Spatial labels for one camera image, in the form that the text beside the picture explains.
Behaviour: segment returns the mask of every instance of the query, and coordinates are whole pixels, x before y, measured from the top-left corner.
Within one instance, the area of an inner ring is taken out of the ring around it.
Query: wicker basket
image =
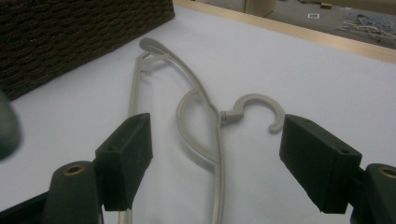
[[[0,0],[0,89],[14,100],[174,17],[172,0]]]

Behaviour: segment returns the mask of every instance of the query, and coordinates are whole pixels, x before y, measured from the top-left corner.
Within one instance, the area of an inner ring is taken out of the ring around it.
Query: woven texture
[[[14,100],[174,17],[172,0],[0,0],[0,89]]]

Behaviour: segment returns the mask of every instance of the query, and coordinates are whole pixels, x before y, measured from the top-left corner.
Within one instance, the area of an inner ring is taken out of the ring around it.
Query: white table
[[[361,167],[396,165],[395,64],[184,7],[176,14],[145,36],[178,54],[218,109],[231,109],[247,93],[265,94],[360,151]],[[48,190],[60,166],[93,160],[127,117],[134,60],[143,52],[138,41],[12,103],[23,143],[0,162],[0,210]],[[178,132],[177,104],[190,86],[169,65],[152,65],[141,84],[139,111],[151,114],[154,159],[134,200],[134,223],[209,223],[213,167]],[[197,132],[206,133],[197,120]],[[272,120],[268,109],[253,105],[222,129],[224,223],[348,223],[349,215],[321,214],[310,202],[278,157],[281,134],[267,132]],[[106,214],[106,223],[117,223],[116,216]]]

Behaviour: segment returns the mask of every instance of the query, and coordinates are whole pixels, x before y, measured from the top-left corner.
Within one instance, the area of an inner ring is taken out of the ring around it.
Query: floor
[[[267,19],[396,49],[396,16],[356,8],[278,0]]]

